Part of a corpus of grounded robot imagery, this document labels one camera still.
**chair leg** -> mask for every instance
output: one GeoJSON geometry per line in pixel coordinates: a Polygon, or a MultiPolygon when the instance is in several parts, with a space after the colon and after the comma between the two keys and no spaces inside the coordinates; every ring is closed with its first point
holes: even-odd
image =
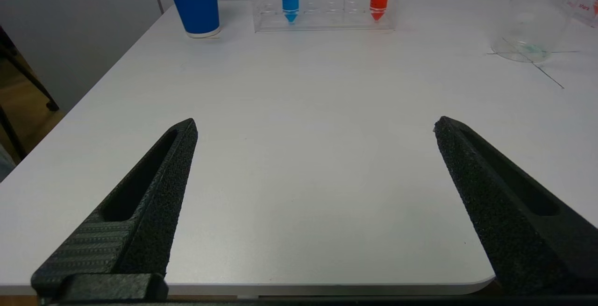
{"type": "Polygon", "coordinates": [[[8,120],[6,112],[4,112],[2,106],[0,106],[0,125],[2,125],[4,131],[6,131],[8,139],[10,142],[12,142],[14,149],[19,155],[19,158],[21,160],[25,159],[25,157],[27,157],[27,152],[25,151],[25,148],[23,148],[21,140],[19,140],[19,136],[17,136],[17,132],[14,131],[13,125],[11,125],[10,121],[8,120]]]}
{"type": "Polygon", "coordinates": [[[43,93],[43,95],[45,95],[50,101],[46,104],[46,107],[50,110],[50,111],[58,111],[58,105],[56,104],[56,102],[54,101],[54,98],[52,98],[52,96],[50,95],[50,93],[45,89],[45,87],[39,82],[39,80],[33,76],[31,74],[31,72],[29,72],[27,70],[27,68],[23,67],[23,65],[21,63],[19,63],[19,61],[17,61],[17,59],[13,56],[13,54],[11,52],[9,52],[8,49],[4,48],[4,46],[2,46],[2,44],[0,44],[0,54],[3,55],[4,57],[6,57],[6,59],[8,59],[8,61],[10,63],[13,64],[13,66],[15,68],[17,68],[17,70],[19,70],[19,72],[21,72],[21,74],[23,74],[35,87],[37,87],[37,89],[43,93]]]}

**red liquid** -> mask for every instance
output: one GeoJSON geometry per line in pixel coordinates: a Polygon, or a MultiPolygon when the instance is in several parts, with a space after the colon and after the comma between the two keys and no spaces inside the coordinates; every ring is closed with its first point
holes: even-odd
{"type": "Polygon", "coordinates": [[[370,11],[374,20],[379,21],[386,13],[388,7],[388,0],[371,0],[370,11]]]}

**table surface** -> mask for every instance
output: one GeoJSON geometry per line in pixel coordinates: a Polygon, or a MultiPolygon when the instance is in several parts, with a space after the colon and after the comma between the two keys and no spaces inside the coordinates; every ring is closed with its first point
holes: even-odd
{"type": "Polygon", "coordinates": [[[441,116],[598,225],[598,29],[575,21],[539,67],[508,61],[489,46],[507,1],[401,0],[395,32],[260,34],[247,2],[223,2],[207,40],[171,8],[1,183],[0,293],[33,293],[34,270],[188,117],[173,294],[480,289],[494,273],[441,116]]]}

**blue liquid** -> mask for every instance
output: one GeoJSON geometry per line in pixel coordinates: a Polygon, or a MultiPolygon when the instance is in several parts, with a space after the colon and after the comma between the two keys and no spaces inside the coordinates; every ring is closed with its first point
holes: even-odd
{"type": "Polygon", "coordinates": [[[295,22],[299,14],[299,0],[282,0],[282,11],[290,23],[295,22]]]}

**test tube rack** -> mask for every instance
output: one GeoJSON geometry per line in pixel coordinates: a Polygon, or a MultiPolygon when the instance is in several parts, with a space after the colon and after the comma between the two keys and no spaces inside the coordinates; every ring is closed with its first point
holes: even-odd
{"type": "Polygon", "coordinates": [[[371,0],[299,0],[295,22],[289,22],[282,0],[252,0],[256,33],[263,31],[308,31],[331,29],[394,30],[398,0],[389,0],[378,21],[372,17],[371,0]]]}

